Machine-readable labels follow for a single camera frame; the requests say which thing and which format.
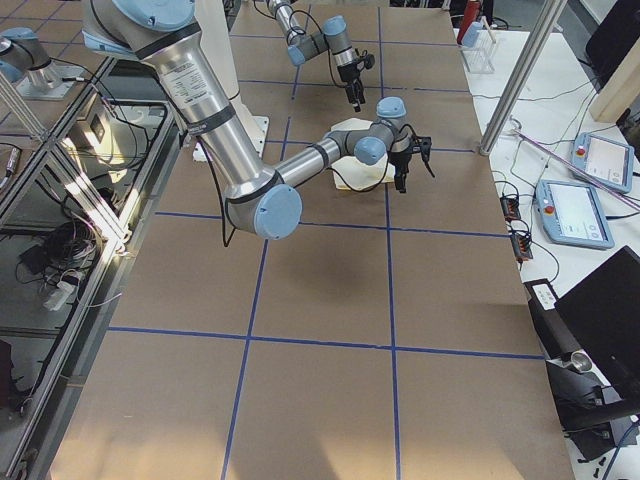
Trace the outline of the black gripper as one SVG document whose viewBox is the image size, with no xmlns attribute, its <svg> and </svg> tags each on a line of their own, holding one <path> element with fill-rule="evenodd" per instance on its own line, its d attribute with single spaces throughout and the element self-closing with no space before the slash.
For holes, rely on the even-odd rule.
<svg viewBox="0 0 640 480">
<path fill-rule="evenodd" d="M 406 179 L 409 173 L 409 162 L 413 153 L 412 148 L 407 147 L 402 151 L 391 151 L 389 153 L 389 162 L 395 168 L 394 187 L 399 193 L 406 193 Z"/>
<path fill-rule="evenodd" d="M 362 105 L 365 103 L 363 86 L 360 80 L 362 64 L 362 61 L 352 61 L 337 66 L 340 79 L 346 84 L 344 91 L 348 102 L 353 106 L 355 112 L 360 112 Z"/>
</svg>

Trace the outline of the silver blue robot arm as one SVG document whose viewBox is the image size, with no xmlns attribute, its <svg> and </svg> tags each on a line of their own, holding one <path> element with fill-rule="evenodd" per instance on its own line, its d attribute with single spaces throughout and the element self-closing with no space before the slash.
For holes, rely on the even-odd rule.
<svg viewBox="0 0 640 480">
<path fill-rule="evenodd" d="M 365 165 L 388 159 L 395 185 L 403 189 L 419 141 L 400 98 L 382 99 L 368 129 L 331 131 L 269 166 L 214 70 L 233 62 L 220 2 L 207 7 L 202 1 L 85 1 L 82 6 L 86 46 L 152 67 L 189 134 L 213 154 L 227 182 L 221 212 L 235 228 L 271 240 L 290 235 L 302 213 L 297 186 L 345 156 Z"/>
<path fill-rule="evenodd" d="M 353 46 L 344 17 L 331 17 L 322 26 L 317 24 L 316 30 L 309 33 L 296 18 L 297 14 L 306 14 L 315 22 L 308 12 L 295 10 L 290 1 L 266 1 L 265 4 L 285 37 L 291 63 L 298 67 L 327 53 L 329 61 L 335 62 L 341 80 L 340 83 L 336 82 L 333 70 L 329 68 L 334 85 L 345 91 L 349 104 L 355 112 L 360 112 L 361 106 L 366 103 L 361 72 L 371 69 L 375 58 L 366 50 L 360 52 Z"/>
</svg>

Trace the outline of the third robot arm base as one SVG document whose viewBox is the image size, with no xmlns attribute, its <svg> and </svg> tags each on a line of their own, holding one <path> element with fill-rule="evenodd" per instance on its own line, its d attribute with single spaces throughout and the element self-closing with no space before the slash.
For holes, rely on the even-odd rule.
<svg viewBox="0 0 640 480">
<path fill-rule="evenodd" d="M 32 100 L 62 100 L 77 79 L 83 80 L 82 66 L 54 61 L 26 27 L 1 32 L 1 73 L 23 98 Z"/>
</svg>

